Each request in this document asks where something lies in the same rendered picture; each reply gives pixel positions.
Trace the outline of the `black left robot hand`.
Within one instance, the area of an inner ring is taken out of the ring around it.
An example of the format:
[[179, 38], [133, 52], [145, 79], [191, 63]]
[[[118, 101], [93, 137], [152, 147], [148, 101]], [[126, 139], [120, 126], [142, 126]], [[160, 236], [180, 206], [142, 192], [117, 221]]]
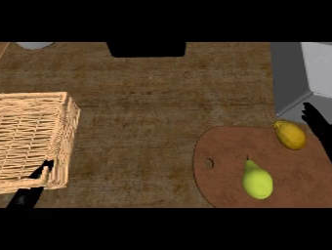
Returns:
[[[42, 165], [36, 168], [30, 174], [31, 179], [39, 179], [42, 176], [42, 171], [52, 171], [53, 161], [45, 160]], [[20, 188], [11, 202], [6, 206], [8, 209], [33, 209], [43, 192], [43, 187]]]

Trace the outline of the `grey box-shaped appliance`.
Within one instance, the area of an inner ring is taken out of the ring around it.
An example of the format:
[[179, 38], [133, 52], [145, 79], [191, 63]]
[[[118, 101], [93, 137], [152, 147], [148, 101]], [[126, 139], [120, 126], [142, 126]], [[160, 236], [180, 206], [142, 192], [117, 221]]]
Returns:
[[270, 51], [276, 116], [303, 123], [311, 103], [332, 123], [332, 43], [272, 42]]

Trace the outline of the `yellow lemon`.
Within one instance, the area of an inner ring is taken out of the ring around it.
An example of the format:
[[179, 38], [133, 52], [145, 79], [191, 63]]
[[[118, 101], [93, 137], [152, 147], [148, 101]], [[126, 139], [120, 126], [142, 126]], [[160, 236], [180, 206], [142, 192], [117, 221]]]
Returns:
[[283, 146], [292, 150], [304, 148], [306, 134], [297, 124], [289, 121], [279, 120], [273, 123], [276, 136]]

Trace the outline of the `black appliance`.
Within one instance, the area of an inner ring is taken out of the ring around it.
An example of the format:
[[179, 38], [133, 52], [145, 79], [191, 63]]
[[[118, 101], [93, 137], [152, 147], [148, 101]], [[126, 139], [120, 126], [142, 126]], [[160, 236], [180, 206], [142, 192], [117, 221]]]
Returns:
[[115, 58], [183, 57], [186, 51], [185, 42], [108, 42], [107, 46]]

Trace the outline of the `brown wooden cutting board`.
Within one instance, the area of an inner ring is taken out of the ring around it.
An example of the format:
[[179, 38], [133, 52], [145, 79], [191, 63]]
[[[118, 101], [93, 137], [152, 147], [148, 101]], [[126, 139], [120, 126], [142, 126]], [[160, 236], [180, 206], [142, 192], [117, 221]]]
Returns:
[[[252, 160], [273, 177], [273, 194], [258, 200], [242, 188], [244, 163]], [[217, 207], [332, 207], [332, 163], [314, 136], [288, 149], [272, 128], [216, 127], [195, 147], [196, 185]]]

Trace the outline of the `green pear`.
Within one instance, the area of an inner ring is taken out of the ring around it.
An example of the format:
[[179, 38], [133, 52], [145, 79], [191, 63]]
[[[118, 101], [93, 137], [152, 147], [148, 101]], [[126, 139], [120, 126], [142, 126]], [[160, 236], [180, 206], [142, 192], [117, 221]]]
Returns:
[[275, 188], [270, 173], [250, 158], [244, 162], [242, 188], [255, 199], [266, 199], [272, 195]]

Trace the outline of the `pale grey round object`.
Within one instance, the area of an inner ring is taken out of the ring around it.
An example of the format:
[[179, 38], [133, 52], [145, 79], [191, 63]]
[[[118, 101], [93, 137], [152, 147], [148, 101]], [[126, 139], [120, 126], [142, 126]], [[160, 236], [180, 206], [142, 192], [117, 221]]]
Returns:
[[28, 50], [42, 49], [53, 44], [53, 42], [17, 42], [17, 44]]

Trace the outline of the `tan wicker basket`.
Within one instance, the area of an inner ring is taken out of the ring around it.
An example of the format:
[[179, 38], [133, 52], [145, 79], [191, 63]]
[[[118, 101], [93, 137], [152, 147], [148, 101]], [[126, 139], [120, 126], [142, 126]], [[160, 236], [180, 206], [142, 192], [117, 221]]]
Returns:
[[65, 92], [0, 94], [0, 194], [67, 187], [80, 113]]

